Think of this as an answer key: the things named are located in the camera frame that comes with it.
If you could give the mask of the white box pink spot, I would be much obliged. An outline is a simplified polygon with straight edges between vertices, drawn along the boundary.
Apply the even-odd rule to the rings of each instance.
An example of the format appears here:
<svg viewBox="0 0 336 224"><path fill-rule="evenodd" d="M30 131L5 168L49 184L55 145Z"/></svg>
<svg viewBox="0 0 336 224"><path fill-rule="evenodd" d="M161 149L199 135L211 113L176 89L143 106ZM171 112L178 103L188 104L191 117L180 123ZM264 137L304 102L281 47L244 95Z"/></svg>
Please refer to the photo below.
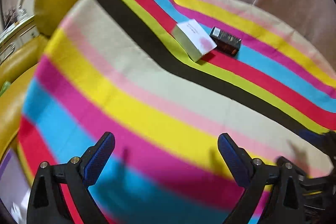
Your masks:
<svg viewBox="0 0 336 224"><path fill-rule="evenodd" d="M209 34L194 19L177 23L171 34L193 62L197 62L217 47Z"/></svg>

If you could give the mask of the purple open storage box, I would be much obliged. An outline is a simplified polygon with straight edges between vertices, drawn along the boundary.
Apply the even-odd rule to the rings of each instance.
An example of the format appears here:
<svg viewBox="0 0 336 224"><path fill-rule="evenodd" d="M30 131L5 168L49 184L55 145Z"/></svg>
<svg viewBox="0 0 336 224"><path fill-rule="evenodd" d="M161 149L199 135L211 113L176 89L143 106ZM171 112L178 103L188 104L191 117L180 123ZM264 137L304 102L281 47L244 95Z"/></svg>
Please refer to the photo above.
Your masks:
<svg viewBox="0 0 336 224"><path fill-rule="evenodd" d="M9 148L1 162L1 202L15 223L26 223L30 191L18 157Z"/></svg>

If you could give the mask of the dark black rectangular box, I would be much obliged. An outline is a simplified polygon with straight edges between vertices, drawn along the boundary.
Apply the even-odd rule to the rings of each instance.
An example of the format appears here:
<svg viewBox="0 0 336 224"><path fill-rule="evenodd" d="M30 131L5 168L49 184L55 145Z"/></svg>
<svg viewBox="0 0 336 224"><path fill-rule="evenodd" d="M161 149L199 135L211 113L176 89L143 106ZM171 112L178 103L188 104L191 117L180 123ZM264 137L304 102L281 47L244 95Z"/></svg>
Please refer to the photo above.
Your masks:
<svg viewBox="0 0 336 224"><path fill-rule="evenodd" d="M220 28L213 27L210 37L216 43L219 51L235 57L240 50L242 40Z"/></svg>

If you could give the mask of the colourful striped blanket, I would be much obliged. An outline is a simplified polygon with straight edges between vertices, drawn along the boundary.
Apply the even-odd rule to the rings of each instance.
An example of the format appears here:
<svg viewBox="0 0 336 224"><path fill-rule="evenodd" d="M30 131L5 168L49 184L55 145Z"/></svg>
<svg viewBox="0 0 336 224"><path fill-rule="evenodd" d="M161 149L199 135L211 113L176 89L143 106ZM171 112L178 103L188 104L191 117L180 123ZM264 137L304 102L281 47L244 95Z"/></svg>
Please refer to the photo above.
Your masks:
<svg viewBox="0 0 336 224"><path fill-rule="evenodd" d="M171 32L196 20L241 39L193 62ZM335 129L335 72L295 29L237 0L79 0L46 46L18 133L29 182L41 162L116 147L90 192L112 223L222 223L240 198L218 148L284 156L311 177L329 158L298 136Z"/></svg>

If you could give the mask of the white ornate dresser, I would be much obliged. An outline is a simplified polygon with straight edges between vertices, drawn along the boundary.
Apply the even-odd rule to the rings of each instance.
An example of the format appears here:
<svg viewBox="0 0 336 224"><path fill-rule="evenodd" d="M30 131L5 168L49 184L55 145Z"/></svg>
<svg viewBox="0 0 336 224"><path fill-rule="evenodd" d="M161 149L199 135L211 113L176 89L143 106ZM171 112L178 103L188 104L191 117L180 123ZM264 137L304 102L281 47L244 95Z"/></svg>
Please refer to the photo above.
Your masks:
<svg viewBox="0 0 336 224"><path fill-rule="evenodd" d="M39 36L39 31L33 15L11 25L1 33L0 64L4 63L19 48L37 36Z"/></svg>

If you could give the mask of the white ornate mirror frame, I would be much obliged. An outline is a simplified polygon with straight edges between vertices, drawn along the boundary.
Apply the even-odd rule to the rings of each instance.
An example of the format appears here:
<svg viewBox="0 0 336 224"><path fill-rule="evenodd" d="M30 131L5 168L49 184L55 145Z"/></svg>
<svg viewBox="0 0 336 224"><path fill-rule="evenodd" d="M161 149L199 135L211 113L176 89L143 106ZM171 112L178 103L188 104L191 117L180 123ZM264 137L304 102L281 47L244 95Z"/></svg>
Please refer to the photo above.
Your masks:
<svg viewBox="0 0 336 224"><path fill-rule="evenodd" d="M27 11L23 8L23 2L24 0L1 0L3 30L25 19Z"/></svg>

